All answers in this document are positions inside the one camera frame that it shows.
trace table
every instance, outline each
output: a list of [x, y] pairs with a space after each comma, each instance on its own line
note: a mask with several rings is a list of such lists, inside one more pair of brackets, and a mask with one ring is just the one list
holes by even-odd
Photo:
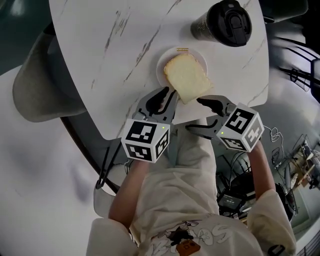
[[[219, 0], [50, 0], [59, 46], [73, 82], [106, 140], [122, 135], [144, 95], [159, 88], [156, 65], [168, 49], [193, 48], [208, 66], [214, 88], [235, 104], [264, 104], [269, 57], [258, 0], [239, 0], [252, 22], [246, 46], [198, 41], [190, 24]], [[196, 100], [176, 107], [174, 124], [212, 116]]]

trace white marble table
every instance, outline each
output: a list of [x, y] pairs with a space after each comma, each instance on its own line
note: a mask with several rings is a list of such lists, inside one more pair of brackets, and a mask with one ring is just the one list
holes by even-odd
[[[239, 0], [252, 22], [246, 46], [198, 41], [190, 24], [219, 0], [50, 0], [57, 39], [74, 84], [101, 135], [121, 137], [141, 97], [159, 88], [156, 65], [168, 49], [200, 52], [214, 88], [235, 104], [264, 104], [269, 57], [258, 0]], [[212, 116], [208, 107], [179, 102], [174, 124]]]

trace black lid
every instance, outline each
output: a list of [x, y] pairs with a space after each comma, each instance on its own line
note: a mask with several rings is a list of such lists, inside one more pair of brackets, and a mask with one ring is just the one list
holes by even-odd
[[245, 46], [252, 32], [250, 17], [236, 0], [223, 0], [212, 6], [207, 24], [218, 41], [232, 47]]

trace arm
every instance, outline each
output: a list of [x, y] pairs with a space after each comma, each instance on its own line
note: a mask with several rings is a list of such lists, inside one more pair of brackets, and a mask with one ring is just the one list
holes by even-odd
[[253, 175], [255, 197], [259, 199], [268, 190], [276, 190], [267, 156], [260, 141], [256, 144], [251, 153], [248, 153]]
[[116, 194], [110, 210], [109, 219], [130, 228], [134, 219], [142, 183], [148, 173], [149, 163], [135, 160]]

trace person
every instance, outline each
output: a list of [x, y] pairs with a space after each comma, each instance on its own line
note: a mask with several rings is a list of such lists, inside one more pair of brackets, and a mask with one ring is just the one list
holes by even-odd
[[183, 124], [176, 132], [176, 166], [171, 168], [164, 155], [155, 164], [134, 161], [108, 219], [92, 222], [86, 255], [296, 255], [295, 236], [261, 142], [248, 153], [256, 202], [246, 226], [219, 215], [211, 141]]

